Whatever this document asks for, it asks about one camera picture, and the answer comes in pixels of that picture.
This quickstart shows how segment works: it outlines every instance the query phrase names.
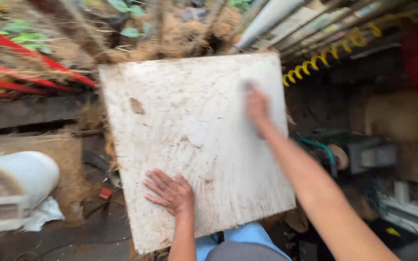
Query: white board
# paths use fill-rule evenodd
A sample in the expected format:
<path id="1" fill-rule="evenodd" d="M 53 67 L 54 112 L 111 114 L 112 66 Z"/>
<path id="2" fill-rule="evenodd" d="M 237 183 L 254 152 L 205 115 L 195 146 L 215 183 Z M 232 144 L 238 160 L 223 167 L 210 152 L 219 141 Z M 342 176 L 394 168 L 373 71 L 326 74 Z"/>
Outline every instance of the white board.
<path id="1" fill-rule="evenodd" d="M 101 65 L 104 102 L 138 253 L 171 244 L 174 218 L 143 194 L 145 171 L 180 172 L 195 197 L 195 236 L 295 207 L 294 193 L 244 108 L 244 80 L 270 98 L 270 117 L 287 135 L 276 53 Z M 135 113 L 131 98 L 141 102 Z"/>

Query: yellow label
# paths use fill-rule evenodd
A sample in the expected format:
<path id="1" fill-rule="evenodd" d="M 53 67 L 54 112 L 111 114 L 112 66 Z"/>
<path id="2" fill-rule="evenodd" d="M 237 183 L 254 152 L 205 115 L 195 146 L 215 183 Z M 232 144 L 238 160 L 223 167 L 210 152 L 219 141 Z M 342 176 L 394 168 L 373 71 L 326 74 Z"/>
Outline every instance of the yellow label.
<path id="1" fill-rule="evenodd" d="M 385 231 L 388 233 L 388 234 L 392 234 L 392 235 L 395 235 L 395 236 L 401 236 L 396 230 L 394 230 L 394 228 L 387 228 L 387 229 L 385 229 Z"/>

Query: coiled spring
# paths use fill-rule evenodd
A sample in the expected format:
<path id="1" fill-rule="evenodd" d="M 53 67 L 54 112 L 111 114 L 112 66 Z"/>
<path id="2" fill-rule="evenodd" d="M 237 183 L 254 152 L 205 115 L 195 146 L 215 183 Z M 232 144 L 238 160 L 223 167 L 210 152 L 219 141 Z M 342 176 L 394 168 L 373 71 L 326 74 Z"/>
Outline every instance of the coiled spring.
<path id="1" fill-rule="evenodd" d="M 404 12 L 400 14 L 388 14 L 384 16 L 382 19 L 380 19 L 378 22 L 385 22 L 390 20 L 396 20 L 401 18 L 410 18 L 414 20 L 413 13 Z M 370 29 L 372 34 L 376 38 L 382 37 L 382 31 L 377 26 L 377 22 L 370 22 L 365 24 L 363 27 L 356 29 L 355 31 L 348 33 L 344 37 L 343 40 L 337 41 L 334 44 L 331 45 L 331 48 L 329 49 L 323 49 L 320 51 L 320 54 L 315 55 L 312 57 L 310 61 L 305 61 L 301 65 L 298 65 L 294 68 L 294 70 L 290 70 L 287 74 L 283 75 L 283 84 L 287 87 L 290 86 L 290 84 L 287 82 L 289 80 L 290 83 L 296 83 L 296 79 L 294 76 L 296 76 L 297 79 L 302 80 L 301 70 L 306 74 L 310 75 L 309 72 L 309 65 L 312 69 L 318 71 L 319 67 L 317 66 L 317 63 L 321 61 L 324 65 L 328 66 L 327 62 L 327 56 L 330 53 L 333 58 L 340 59 L 338 56 L 338 48 L 342 47 L 347 53 L 352 53 L 352 49 L 350 47 L 350 43 L 352 43 L 354 46 L 357 47 L 364 47 L 367 45 L 367 39 L 364 36 L 364 33 L 367 29 Z"/>

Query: blue pants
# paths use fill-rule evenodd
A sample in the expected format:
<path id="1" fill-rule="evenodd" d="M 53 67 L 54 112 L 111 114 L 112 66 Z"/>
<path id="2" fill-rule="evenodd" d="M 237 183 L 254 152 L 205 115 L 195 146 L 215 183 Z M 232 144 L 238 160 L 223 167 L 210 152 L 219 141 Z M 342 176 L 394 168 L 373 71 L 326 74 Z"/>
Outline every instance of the blue pants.
<path id="1" fill-rule="evenodd" d="M 240 243 L 258 243 L 276 250 L 291 261 L 283 251 L 276 247 L 269 235 L 259 222 L 252 222 L 238 228 L 224 231 L 224 239 Z M 196 257 L 198 261 L 205 261 L 206 257 L 213 248 L 217 246 L 217 241 L 213 235 L 206 235 L 196 239 Z"/>

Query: hand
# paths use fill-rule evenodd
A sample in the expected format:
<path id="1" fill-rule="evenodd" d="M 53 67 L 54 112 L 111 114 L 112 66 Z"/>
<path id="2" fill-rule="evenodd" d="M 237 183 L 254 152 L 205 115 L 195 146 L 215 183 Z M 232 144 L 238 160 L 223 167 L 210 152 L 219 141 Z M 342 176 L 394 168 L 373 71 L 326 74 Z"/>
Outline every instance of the hand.
<path id="1" fill-rule="evenodd" d="M 268 100 L 251 82 L 246 85 L 246 111 L 257 128 L 269 121 Z"/>
<path id="2" fill-rule="evenodd" d="M 144 194 L 154 204 L 161 205 L 174 217 L 194 214 L 194 193 L 188 182 L 177 174 L 176 180 L 171 179 L 160 169 L 148 170 L 146 175 L 154 183 L 143 180 L 143 184 L 159 197 Z"/>

